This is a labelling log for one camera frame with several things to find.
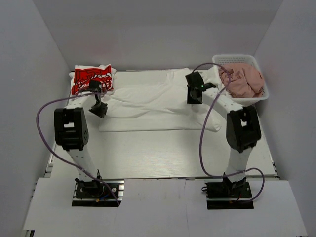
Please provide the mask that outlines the white t-shirt black graphic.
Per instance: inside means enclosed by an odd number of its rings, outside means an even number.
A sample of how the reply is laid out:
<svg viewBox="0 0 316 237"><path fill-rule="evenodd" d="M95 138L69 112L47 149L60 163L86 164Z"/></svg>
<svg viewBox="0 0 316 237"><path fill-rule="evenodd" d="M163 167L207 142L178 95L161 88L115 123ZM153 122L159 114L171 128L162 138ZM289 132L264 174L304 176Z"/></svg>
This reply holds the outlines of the white t-shirt black graphic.
<svg viewBox="0 0 316 237"><path fill-rule="evenodd" d="M209 107L187 103L185 76L190 69L116 73L114 90L104 96L108 104L100 132L200 130Z"/></svg>

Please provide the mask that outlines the pink t-shirt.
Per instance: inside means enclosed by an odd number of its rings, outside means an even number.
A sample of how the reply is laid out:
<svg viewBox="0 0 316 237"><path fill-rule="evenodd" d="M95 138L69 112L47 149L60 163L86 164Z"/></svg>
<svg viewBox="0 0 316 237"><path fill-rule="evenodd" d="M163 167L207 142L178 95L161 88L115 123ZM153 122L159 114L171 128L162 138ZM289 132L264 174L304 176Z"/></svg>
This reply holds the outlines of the pink t-shirt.
<svg viewBox="0 0 316 237"><path fill-rule="evenodd" d="M255 98L263 95L264 77L246 63L229 63L219 69L219 77L233 98Z"/></svg>

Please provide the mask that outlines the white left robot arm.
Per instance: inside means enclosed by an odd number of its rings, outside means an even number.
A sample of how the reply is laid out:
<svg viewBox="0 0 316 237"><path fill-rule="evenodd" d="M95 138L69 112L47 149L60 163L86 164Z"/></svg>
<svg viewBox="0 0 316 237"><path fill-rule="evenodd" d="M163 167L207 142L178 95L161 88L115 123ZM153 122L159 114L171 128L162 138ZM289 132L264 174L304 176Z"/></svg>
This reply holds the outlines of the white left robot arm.
<svg viewBox="0 0 316 237"><path fill-rule="evenodd" d="M101 175L87 148L89 132L84 110L104 118L108 107L101 101L101 94L101 82L92 80L86 89L69 100L66 107L54 111L55 141L76 165L79 177L75 181L78 186L94 192L102 188L99 182Z"/></svg>

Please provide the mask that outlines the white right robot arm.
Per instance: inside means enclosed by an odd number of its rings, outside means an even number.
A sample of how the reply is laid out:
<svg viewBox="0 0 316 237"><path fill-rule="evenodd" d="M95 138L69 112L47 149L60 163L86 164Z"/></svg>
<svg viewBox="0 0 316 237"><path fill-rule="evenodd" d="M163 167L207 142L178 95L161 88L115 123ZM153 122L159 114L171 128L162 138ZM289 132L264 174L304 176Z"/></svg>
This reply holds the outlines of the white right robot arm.
<svg viewBox="0 0 316 237"><path fill-rule="evenodd" d="M211 111L216 111L226 120L226 140L230 146L228 166L222 178L229 190L242 187L246 182L246 166L249 156L257 142L261 139L261 129L257 111L254 106L243 106L222 94L215 86L206 85L199 72L186 75L187 103L204 104L210 108L206 114L200 140L199 161L202 170L209 174L202 160L202 142Z"/></svg>

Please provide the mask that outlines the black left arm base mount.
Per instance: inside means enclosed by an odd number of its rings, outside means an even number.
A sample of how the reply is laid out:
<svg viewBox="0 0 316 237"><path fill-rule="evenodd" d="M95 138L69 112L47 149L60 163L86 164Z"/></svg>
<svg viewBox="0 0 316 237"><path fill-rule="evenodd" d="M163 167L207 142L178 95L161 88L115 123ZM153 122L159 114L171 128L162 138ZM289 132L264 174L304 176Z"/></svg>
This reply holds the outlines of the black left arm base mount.
<svg viewBox="0 0 316 237"><path fill-rule="evenodd" d="M119 207L124 192L123 180L108 180L107 188L96 181L84 182L75 179L73 207Z"/></svg>

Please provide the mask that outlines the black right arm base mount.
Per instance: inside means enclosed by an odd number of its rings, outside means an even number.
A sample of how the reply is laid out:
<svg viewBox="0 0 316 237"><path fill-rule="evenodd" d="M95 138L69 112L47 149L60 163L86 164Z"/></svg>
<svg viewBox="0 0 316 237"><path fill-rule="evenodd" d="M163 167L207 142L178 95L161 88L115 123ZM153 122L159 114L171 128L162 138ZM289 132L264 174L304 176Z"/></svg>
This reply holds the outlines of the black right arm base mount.
<svg viewBox="0 0 316 237"><path fill-rule="evenodd" d="M231 182L223 178L221 182L207 182L201 189L206 194L208 210L253 209L252 192L246 178Z"/></svg>

